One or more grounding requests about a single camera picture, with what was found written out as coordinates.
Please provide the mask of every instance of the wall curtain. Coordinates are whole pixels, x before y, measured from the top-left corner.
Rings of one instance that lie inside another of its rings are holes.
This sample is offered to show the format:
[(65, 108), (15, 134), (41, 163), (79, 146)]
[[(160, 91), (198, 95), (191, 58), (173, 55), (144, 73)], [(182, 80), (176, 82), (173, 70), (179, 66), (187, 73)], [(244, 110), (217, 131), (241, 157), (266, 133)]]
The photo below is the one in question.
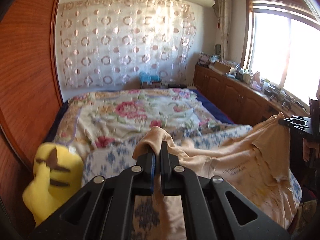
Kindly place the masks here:
[(180, 0), (82, 0), (60, 4), (57, 67), (69, 88), (113, 88), (141, 71), (183, 83), (196, 34)]
[(221, 57), (229, 59), (228, 36), (231, 22), (231, 0), (218, 0), (219, 20), (221, 30)]

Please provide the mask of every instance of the metal screw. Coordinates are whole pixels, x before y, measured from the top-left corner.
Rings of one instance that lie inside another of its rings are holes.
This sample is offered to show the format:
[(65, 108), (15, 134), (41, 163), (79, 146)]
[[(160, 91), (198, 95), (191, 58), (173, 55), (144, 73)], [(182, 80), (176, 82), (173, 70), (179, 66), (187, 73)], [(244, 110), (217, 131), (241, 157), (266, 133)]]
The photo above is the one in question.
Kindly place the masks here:
[(131, 170), (132, 170), (133, 172), (140, 172), (140, 171), (142, 171), (142, 168), (141, 168), (140, 166), (138, 166), (138, 165), (135, 165), (135, 166), (133, 166), (133, 167), (131, 168)]
[(102, 177), (102, 176), (96, 176), (96, 177), (94, 177), (94, 179), (93, 179), (93, 182), (96, 183), (96, 184), (100, 184), (100, 183), (102, 183), (103, 181), (104, 181), (104, 177)]
[(184, 167), (183, 166), (175, 166), (173, 169), (176, 172), (183, 172), (184, 171)]
[(213, 177), (212, 177), (212, 181), (213, 181), (213, 183), (215, 183), (215, 184), (220, 184), (220, 183), (223, 182), (223, 178), (221, 178), (220, 176), (213, 176)]

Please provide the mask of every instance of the yellow plush toy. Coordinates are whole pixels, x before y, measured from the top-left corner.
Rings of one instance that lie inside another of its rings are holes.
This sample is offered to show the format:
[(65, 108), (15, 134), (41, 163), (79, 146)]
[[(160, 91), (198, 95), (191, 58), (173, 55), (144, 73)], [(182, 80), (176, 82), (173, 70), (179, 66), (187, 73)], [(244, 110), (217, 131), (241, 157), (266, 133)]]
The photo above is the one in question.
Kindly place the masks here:
[(83, 162), (64, 146), (43, 143), (36, 152), (33, 173), (35, 178), (22, 198), (38, 226), (81, 188)]

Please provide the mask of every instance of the plush toy face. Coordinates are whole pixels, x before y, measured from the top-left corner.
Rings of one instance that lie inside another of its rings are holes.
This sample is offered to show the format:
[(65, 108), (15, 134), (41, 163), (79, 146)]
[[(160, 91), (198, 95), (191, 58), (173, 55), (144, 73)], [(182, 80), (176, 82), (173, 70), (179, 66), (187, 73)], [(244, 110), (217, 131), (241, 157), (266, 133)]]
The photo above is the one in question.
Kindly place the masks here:
[(40, 163), (50, 168), (49, 192), (53, 196), (74, 194), (81, 187), (83, 162), (79, 155), (72, 154), (61, 145), (44, 143), (37, 150), (34, 161), (34, 175)]

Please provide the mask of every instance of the human hand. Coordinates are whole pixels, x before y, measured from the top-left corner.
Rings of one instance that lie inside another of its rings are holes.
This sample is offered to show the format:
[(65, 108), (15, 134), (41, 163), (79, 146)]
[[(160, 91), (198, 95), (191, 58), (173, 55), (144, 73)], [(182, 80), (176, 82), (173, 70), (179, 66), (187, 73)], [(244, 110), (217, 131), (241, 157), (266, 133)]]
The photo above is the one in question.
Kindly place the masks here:
[(305, 138), (303, 139), (303, 160), (307, 162), (310, 159), (310, 149), (315, 149), (316, 158), (319, 157), (319, 143), (317, 142), (308, 142)]

